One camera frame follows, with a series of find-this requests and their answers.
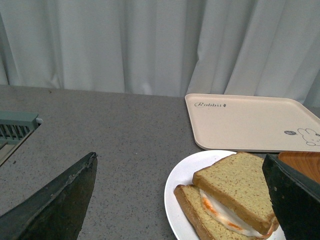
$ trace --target gray countertop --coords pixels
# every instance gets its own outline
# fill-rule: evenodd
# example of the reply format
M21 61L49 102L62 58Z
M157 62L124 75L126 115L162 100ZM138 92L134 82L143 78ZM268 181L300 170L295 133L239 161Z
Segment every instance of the gray countertop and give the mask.
M0 215L96 152L78 239L175 239L166 180L177 163L202 151L184 98L0 85L0 103L0 110L36 112L43 120L0 167ZM319 108L310 110L320 116Z

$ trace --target dark green object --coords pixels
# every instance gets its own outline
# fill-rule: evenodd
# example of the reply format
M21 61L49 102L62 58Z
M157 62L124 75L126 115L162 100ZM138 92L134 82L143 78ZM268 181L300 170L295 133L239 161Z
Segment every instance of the dark green object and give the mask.
M0 217L1 240L76 240L94 190L91 152Z
M320 240L320 184L270 154L262 170L286 240Z

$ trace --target cheese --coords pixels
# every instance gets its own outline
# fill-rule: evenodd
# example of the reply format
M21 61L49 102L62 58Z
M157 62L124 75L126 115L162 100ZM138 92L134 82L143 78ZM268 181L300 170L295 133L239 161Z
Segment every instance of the cheese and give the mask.
M265 239L270 237L273 232L273 226L266 235L260 234L258 231L253 229L250 225L239 218L233 211L228 209L222 203L217 201L212 196L206 194L200 189L201 204L206 213L212 216L215 220L223 224L227 229L234 231L239 234L246 235L248 237L257 237Z

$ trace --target sandwich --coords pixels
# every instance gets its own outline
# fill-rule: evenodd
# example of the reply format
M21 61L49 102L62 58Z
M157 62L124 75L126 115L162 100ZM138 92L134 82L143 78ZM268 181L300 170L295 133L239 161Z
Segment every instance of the sandwich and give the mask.
M267 239L278 226L262 171L263 159L227 156L193 174L174 195L201 240Z

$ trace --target white curtain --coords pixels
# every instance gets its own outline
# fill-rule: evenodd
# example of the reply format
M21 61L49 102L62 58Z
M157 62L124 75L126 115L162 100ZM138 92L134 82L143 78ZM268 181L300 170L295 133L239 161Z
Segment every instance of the white curtain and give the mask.
M320 0L0 0L0 84L320 107Z

